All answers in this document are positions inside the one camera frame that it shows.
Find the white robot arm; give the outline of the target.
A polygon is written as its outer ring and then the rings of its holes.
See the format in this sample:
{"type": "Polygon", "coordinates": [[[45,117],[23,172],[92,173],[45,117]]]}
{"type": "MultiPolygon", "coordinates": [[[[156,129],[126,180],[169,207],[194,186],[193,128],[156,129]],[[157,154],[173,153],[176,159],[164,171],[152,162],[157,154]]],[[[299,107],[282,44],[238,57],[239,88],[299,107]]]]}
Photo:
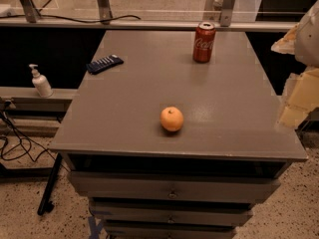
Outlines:
{"type": "Polygon", "coordinates": [[[319,1],[271,50],[293,55],[306,66],[303,73],[291,73],[286,80],[277,118],[282,126],[298,128],[319,107],[319,1]]]}

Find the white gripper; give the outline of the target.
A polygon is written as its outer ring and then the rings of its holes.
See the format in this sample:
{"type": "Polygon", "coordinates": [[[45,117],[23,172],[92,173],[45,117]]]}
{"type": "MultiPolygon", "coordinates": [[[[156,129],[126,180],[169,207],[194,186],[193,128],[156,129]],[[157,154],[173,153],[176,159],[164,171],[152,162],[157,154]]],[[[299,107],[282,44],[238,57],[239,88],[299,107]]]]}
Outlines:
{"type": "MultiPolygon", "coordinates": [[[[295,54],[298,24],[271,46],[280,54],[295,54]]],[[[297,129],[308,115],[319,107],[319,68],[307,67],[300,74],[291,73],[282,93],[277,123],[297,129]]]]}

